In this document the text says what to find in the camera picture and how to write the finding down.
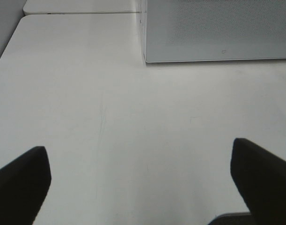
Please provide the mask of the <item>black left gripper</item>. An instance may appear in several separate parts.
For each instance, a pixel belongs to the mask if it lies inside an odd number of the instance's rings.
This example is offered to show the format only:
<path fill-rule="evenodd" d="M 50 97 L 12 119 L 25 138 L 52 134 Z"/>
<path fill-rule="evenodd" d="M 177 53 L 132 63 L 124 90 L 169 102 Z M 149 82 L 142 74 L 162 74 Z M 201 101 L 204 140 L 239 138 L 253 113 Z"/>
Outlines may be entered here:
<path fill-rule="evenodd" d="M 209 225 L 286 225 L 286 161 L 245 138 L 233 143 L 230 173 L 249 212 L 226 213 Z"/>

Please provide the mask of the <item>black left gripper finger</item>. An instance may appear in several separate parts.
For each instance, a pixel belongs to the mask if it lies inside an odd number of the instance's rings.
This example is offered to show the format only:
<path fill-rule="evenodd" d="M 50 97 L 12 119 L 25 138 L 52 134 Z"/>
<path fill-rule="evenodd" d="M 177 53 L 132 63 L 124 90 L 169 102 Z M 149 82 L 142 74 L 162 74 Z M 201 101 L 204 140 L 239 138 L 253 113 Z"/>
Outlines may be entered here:
<path fill-rule="evenodd" d="M 0 169 L 0 225 L 34 223 L 51 185 L 44 146 L 36 146 Z"/>

